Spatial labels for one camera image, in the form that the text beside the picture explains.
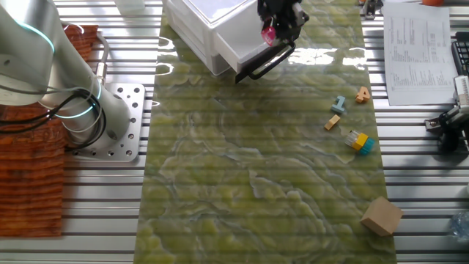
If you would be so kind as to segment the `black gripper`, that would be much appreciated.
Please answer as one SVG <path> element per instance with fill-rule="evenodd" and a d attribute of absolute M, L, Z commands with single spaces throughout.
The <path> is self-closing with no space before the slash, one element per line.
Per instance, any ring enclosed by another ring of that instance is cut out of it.
<path fill-rule="evenodd" d="M 302 26 L 309 20 L 301 3 L 301 0 L 258 0 L 257 14 L 262 21 L 262 30 L 273 23 L 278 39 L 294 42 L 299 38 Z"/>

